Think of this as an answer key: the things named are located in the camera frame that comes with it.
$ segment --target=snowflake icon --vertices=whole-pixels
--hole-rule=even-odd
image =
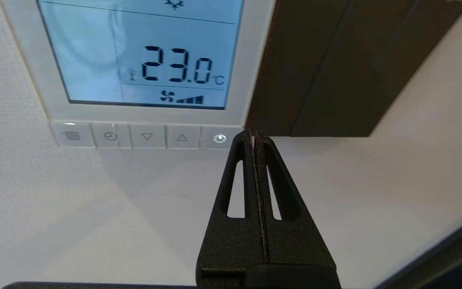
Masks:
[[[170,5],[172,6],[172,8],[175,10],[175,9],[178,9],[179,7],[184,7],[185,5],[183,5],[183,0],[178,0],[177,3],[174,3],[176,2],[176,0],[167,0],[167,2],[165,2],[165,5]]]

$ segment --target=button row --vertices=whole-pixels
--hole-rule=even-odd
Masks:
[[[57,143],[76,148],[229,149],[240,127],[51,123]]]

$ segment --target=thermostat display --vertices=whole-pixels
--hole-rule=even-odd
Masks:
[[[223,110],[242,0],[37,0],[72,104]]]

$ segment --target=white thermostat frame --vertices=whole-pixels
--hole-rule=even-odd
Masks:
[[[276,0],[244,0],[225,110],[70,104],[36,0],[0,0],[49,121],[243,126]]]

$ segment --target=dark brown wooden panel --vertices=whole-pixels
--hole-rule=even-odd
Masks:
[[[288,135],[347,0],[278,0],[246,127]]]
[[[352,0],[291,136],[369,136],[462,2]]]

